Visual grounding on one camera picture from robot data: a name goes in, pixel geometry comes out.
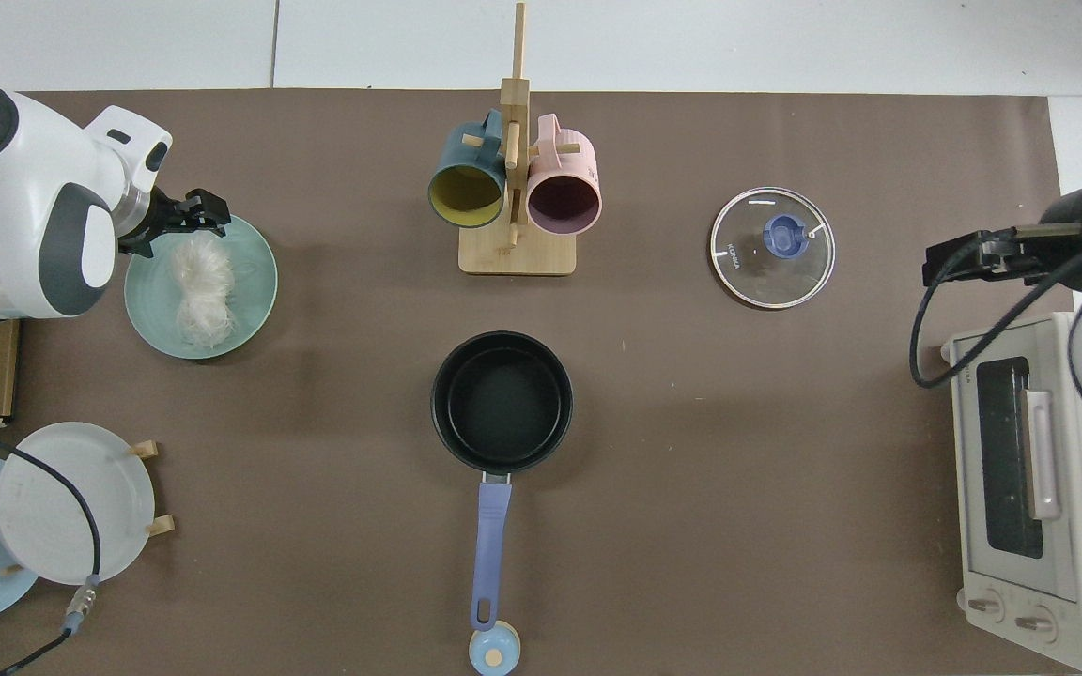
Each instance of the saucepan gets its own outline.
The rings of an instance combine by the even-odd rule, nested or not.
[[[433,382],[432,408],[445,448],[481,472],[470,625],[487,632],[499,615],[511,475],[558,448],[570,427],[573,390],[544,344],[493,331],[469,339],[445,358]]]

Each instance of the wooden mug tree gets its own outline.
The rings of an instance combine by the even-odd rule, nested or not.
[[[512,54],[512,77],[499,89],[503,116],[503,165],[507,184],[503,188],[503,210],[499,217],[481,227],[459,230],[459,268],[465,274],[575,273],[573,235],[553,235],[529,223],[525,190],[529,181],[529,157],[537,149],[529,146],[529,81],[524,78],[524,3],[516,3],[516,39]],[[470,145],[481,140],[464,137]],[[558,153],[577,153],[577,146],[560,146]]]

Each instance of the purple pan handle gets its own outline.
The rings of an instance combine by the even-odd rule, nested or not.
[[[503,523],[507,521],[507,504],[512,500],[511,483],[478,485],[478,543],[473,556],[473,599],[470,601],[470,625],[478,632],[494,626],[499,617],[499,569],[503,561]],[[486,608],[486,621],[478,609]]]

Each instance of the oven window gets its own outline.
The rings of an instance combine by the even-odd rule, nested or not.
[[[1029,360],[998,359],[975,369],[979,439],[984,453],[984,513],[988,544],[1001,552],[1043,557],[1043,522],[1029,517],[1026,436],[1021,392],[1029,388]]]

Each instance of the oven handle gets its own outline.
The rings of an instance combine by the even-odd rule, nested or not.
[[[1029,516],[1040,521],[1060,517],[1055,469],[1055,434],[1051,421],[1051,394],[1022,389],[1021,432],[1026,436],[1026,495]]]

